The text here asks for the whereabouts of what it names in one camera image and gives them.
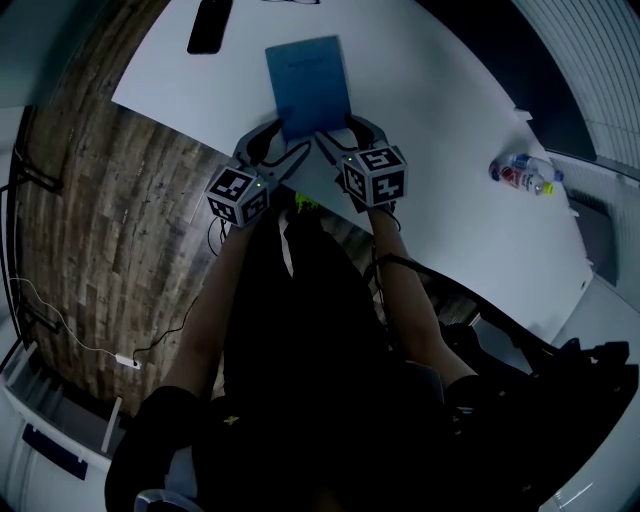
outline white wall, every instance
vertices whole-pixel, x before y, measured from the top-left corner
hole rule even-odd
[[[0,16],[0,107],[46,101],[104,0],[12,0]]]
[[[553,344],[561,346],[573,337],[580,338],[583,349],[607,341],[628,341],[628,362],[640,364],[640,313],[599,278],[593,280]],[[565,512],[624,510],[640,487],[639,437],[640,397],[636,394],[609,437],[558,492],[558,506],[564,505]]]

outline dark clothing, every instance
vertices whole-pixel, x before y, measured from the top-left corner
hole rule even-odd
[[[407,510],[453,498],[455,412],[421,367],[390,352],[358,270],[319,221],[285,233],[265,216],[252,236],[225,342],[227,396],[203,403],[160,388],[116,451],[107,509],[163,488],[176,450],[193,446],[204,510],[304,510],[319,485],[348,510]]]

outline white cable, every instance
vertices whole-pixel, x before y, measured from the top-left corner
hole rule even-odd
[[[60,317],[60,320],[62,320],[62,325],[64,325],[67,328],[67,331],[69,331],[69,334],[71,334],[71,336],[73,336],[73,339],[76,340],[78,342],[78,344],[82,347],[82,348],[86,348],[87,350],[91,350],[93,352],[105,352],[107,354],[109,354],[110,356],[116,357],[116,355],[113,352],[109,352],[108,350],[105,350],[103,348],[91,348],[91,347],[87,347],[84,343],[82,343],[78,337],[74,334],[74,332],[69,328],[69,326],[67,325],[67,323],[64,321],[64,318],[62,318],[62,314],[60,313],[60,311],[58,311],[56,308],[54,308],[51,304],[49,304],[48,302],[43,301],[40,298],[40,295],[38,295],[38,292],[36,290],[36,287],[33,286],[33,283],[31,281],[29,281],[28,279],[24,279],[22,277],[12,277],[9,279],[9,281],[24,281],[25,283],[29,283],[31,285],[31,288],[33,289],[33,293],[36,294],[36,297],[38,298],[38,300],[44,304],[47,307],[50,307],[51,309],[53,309],[56,313],[58,313],[58,316]]]

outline power adapter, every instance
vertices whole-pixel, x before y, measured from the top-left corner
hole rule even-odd
[[[120,364],[133,368],[134,370],[139,370],[140,368],[142,368],[142,363],[134,361],[130,357],[123,356],[122,354],[116,354],[116,361],[118,361]]]

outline green object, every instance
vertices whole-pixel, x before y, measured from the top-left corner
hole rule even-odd
[[[298,192],[296,192],[296,205],[298,207],[298,213],[302,213],[305,211],[311,212],[320,208],[320,205],[313,199],[309,199],[308,197],[305,197]]]

